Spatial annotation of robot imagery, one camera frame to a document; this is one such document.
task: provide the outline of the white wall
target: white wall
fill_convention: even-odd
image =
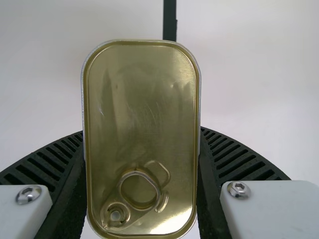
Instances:
[[[319,185],[319,1],[183,0],[178,42],[202,72],[202,126]]]

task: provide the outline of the screw head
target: screw head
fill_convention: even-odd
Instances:
[[[31,185],[20,190],[15,197],[16,203],[19,205],[31,203],[41,195],[42,189],[40,186]]]
[[[243,182],[231,182],[227,185],[227,191],[237,199],[247,199],[250,197],[250,188]]]

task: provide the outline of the open can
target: open can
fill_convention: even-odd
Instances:
[[[182,45],[103,43],[82,69],[87,218],[108,239],[176,239],[196,219],[200,71]]]

